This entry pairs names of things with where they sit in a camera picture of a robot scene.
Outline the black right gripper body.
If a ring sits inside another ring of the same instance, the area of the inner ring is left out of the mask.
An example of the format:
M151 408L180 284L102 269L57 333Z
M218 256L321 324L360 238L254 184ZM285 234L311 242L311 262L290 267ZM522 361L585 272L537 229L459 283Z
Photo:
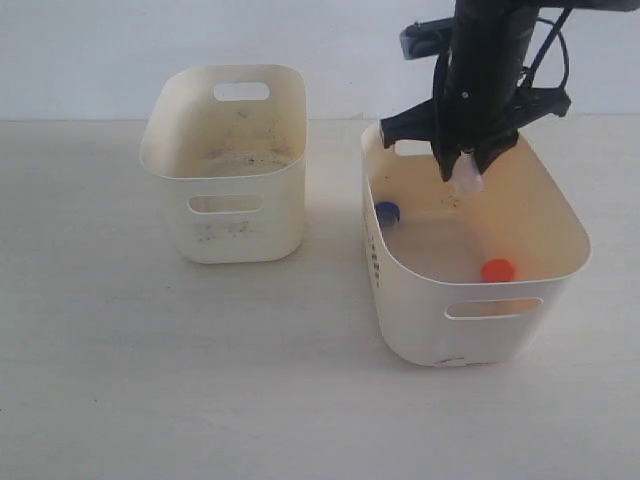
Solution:
M566 85L536 88L535 75L572 12L563 6L532 63L525 62L541 1L458 1L449 48L436 57L431 99L380 122L385 147L399 140L455 142L475 150L548 114L566 115Z

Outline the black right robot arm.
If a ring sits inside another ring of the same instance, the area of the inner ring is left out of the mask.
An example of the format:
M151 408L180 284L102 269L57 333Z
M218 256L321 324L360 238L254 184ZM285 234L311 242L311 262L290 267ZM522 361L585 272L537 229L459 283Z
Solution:
M566 85L536 88L537 70L575 10L633 12L636 1L458 1L449 18L400 34L407 60L435 57L432 97L380 122L384 148L424 141L451 180L461 154L483 174L519 140L520 128L566 115Z

